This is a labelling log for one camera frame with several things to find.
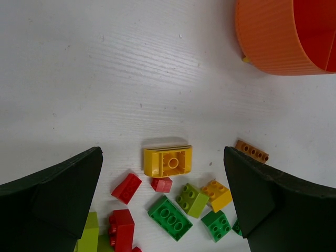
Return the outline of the lime long lego brick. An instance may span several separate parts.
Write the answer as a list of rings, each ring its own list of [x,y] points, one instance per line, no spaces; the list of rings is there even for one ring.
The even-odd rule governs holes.
[[[99,224],[96,212],[88,214],[82,237],[77,240],[74,251],[114,251],[109,244],[107,234],[99,235]]]

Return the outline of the orange round divided container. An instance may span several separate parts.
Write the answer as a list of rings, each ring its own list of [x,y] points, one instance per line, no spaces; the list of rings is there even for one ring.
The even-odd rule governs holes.
[[[237,1],[244,56],[271,75],[335,73],[335,1]]]

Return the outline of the green square lego brick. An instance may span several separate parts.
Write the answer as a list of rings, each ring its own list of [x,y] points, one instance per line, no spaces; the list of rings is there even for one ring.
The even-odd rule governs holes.
[[[214,242],[221,240],[231,231],[231,225],[223,211],[210,211],[203,218],[202,223],[206,226]]]

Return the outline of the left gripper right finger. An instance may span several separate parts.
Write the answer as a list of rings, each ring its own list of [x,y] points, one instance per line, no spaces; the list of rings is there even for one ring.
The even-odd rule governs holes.
[[[234,147],[224,167],[251,251],[335,251],[335,189],[262,164]]]

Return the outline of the brown lego plate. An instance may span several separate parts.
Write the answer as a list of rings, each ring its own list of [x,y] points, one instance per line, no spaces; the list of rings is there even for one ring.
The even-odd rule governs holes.
[[[235,148],[263,164],[269,160],[269,154],[245,141],[237,140]]]
[[[242,235],[242,230],[241,230],[241,228],[240,228],[240,224],[239,224],[239,220],[238,220],[238,219],[234,222],[234,224],[233,224],[233,226],[232,226],[232,230],[233,230],[237,235],[239,235],[239,236],[243,236],[243,235]]]

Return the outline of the small red lego upper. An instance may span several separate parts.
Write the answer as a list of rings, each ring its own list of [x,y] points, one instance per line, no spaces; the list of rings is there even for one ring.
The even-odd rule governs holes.
[[[128,205],[134,194],[138,190],[142,180],[135,174],[129,173],[127,177],[113,190],[111,195]]]

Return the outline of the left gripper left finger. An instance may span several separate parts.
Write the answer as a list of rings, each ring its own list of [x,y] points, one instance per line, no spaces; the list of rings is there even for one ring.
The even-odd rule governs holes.
[[[103,163],[92,147],[1,185],[1,251],[73,251]]]

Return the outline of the lime square lego brick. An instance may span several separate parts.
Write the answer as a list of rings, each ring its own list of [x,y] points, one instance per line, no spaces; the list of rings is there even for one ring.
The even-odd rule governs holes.
[[[202,191],[190,183],[186,183],[180,194],[176,198],[176,202],[181,209],[188,215],[194,218],[199,218],[203,209],[207,205],[209,197],[203,194]]]

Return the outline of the red long lego brick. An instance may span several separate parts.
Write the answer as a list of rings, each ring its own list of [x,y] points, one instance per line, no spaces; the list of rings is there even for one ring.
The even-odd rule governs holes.
[[[108,234],[115,252],[131,252],[135,222],[128,209],[114,210],[109,217]]]

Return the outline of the large yellow lego brick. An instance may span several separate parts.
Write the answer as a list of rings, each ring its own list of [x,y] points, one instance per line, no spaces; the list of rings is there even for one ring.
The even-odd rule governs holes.
[[[186,175],[192,170],[191,145],[161,146],[143,150],[143,172],[152,178]]]

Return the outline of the red lego brick lower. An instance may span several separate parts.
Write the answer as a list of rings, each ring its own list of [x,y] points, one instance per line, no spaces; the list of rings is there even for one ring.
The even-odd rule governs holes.
[[[139,247],[134,247],[132,252],[142,252],[142,250]]]

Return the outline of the green long lego brick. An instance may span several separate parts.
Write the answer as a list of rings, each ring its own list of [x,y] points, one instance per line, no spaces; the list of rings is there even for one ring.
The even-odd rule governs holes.
[[[148,215],[175,241],[193,227],[192,222],[165,195],[150,207]]]

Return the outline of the tiny red lego brick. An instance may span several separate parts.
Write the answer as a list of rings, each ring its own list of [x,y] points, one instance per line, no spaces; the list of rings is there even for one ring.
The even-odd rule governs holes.
[[[172,188],[173,181],[169,177],[153,178],[151,182],[152,188],[156,192],[169,193]]]

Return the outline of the small yellow lego brick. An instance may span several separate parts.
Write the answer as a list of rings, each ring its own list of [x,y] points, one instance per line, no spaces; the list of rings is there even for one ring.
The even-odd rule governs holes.
[[[208,182],[201,188],[201,192],[209,197],[207,204],[214,213],[221,211],[233,201],[230,190],[216,180]]]

